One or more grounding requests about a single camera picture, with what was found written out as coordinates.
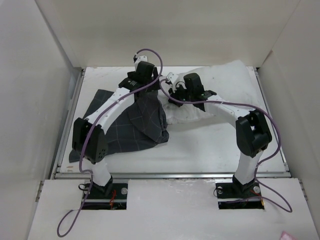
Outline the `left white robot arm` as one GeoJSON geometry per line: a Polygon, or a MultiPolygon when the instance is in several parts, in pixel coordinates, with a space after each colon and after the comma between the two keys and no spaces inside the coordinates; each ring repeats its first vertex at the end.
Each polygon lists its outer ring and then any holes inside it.
{"type": "Polygon", "coordinates": [[[133,105],[140,96],[155,91],[159,84],[157,67],[143,55],[134,62],[135,70],[128,72],[115,92],[97,110],[87,117],[79,117],[73,123],[72,150],[85,160],[90,173],[94,192],[101,198],[112,193],[113,178],[108,171],[105,157],[108,152],[106,133],[113,122],[133,105]]]}

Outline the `white pillow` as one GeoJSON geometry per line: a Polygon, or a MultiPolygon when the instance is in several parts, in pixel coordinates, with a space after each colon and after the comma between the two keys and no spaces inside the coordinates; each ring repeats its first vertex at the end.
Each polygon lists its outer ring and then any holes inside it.
{"type": "MultiPolygon", "coordinates": [[[[172,85],[163,83],[162,87],[168,92],[169,89],[175,90],[176,87],[184,86],[183,77],[191,73],[199,75],[205,90],[216,92],[226,101],[250,104],[259,108],[265,107],[257,82],[252,80],[247,67],[240,60],[234,60],[222,65],[194,68],[190,71],[179,73],[177,78],[171,80],[172,85]]],[[[158,91],[158,99],[162,104],[166,121],[169,125],[197,122],[214,116],[191,104],[184,104],[178,107],[170,103],[161,90],[158,91]]]]}

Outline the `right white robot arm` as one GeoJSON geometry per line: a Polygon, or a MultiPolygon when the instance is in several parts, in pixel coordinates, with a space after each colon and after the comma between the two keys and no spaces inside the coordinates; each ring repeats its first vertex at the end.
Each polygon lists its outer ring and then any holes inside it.
{"type": "Polygon", "coordinates": [[[235,128],[236,144],[240,151],[238,167],[232,177],[231,190],[243,197],[255,182],[256,166],[272,141],[265,115],[254,106],[229,104],[216,92],[205,90],[197,73],[183,77],[183,85],[168,90],[168,101],[178,107],[193,105],[205,113],[221,117],[235,128]]]}

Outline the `dark grey checked pillowcase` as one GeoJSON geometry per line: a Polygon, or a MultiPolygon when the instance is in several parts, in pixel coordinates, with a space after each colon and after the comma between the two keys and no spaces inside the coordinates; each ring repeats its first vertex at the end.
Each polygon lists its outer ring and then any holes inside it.
{"type": "Polygon", "coordinates": [[[107,154],[143,151],[169,140],[167,116],[158,92],[140,96],[112,123],[105,137],[107,154]]]}

